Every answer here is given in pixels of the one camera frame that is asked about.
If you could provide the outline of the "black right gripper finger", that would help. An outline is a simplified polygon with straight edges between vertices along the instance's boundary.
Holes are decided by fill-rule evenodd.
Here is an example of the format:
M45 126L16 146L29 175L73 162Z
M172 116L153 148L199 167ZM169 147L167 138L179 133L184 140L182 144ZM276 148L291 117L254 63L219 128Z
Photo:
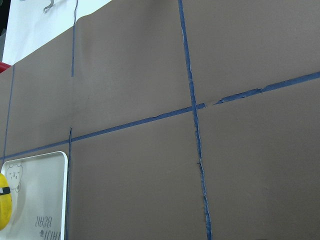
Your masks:
M11 189L9 186L0 187L0 195L8 195L11 193Z

